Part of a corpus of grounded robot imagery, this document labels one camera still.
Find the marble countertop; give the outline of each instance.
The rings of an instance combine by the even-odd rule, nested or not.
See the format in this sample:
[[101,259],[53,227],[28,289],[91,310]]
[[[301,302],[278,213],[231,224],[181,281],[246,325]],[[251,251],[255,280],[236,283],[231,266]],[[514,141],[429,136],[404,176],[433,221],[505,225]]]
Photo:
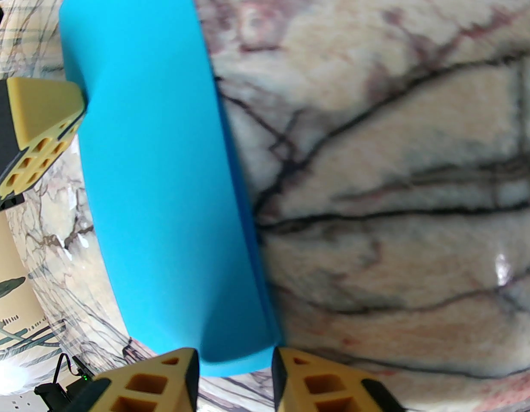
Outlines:
[[[195,1],[288,344],[409,410],[530,411],[530,0]],[[4,2],[0,73],[64,77],[61,0]],[[110,289],[77,142],[8,220],[67,351],[99,371],[152,355]],[[273,404],[267,370],[200,394]]]

